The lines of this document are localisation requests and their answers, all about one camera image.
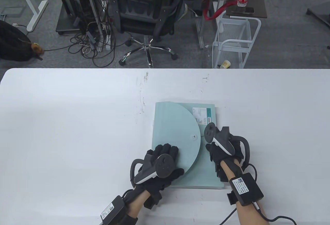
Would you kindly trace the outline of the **person's right hand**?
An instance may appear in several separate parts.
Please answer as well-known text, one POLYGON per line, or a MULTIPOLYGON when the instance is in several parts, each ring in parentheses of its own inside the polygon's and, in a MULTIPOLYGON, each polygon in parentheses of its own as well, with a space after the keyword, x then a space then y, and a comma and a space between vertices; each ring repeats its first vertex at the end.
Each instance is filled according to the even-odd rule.
POLYGON ((235 164, 234 160, 239 163, 244 159, 241 151, 241 142, 231 133, 226 137, 219 138, 220 146, 216 145, 215 139, 212 143, 206 145, 206 149, 210 153, 210 160, 215 163, 216 172, 220 170, 224 172, 221 162, 224 162, 232 172, 241 172, 240 167, 235 164))

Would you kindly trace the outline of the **person's left hand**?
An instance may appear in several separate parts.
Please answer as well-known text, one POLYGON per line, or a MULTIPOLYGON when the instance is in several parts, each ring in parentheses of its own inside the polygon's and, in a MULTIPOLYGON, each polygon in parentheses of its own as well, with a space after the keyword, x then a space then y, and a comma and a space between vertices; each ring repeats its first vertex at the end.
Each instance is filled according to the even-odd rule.
POLYGON ((131 175, 133 187, 146 190, 150 195, 156 195, 169 187, 185 173, 184 169, 176 166, 178 152, 177 146, 168 143, 148 150, 143 160, 134 161, 142 166, 136 176, 131 175))

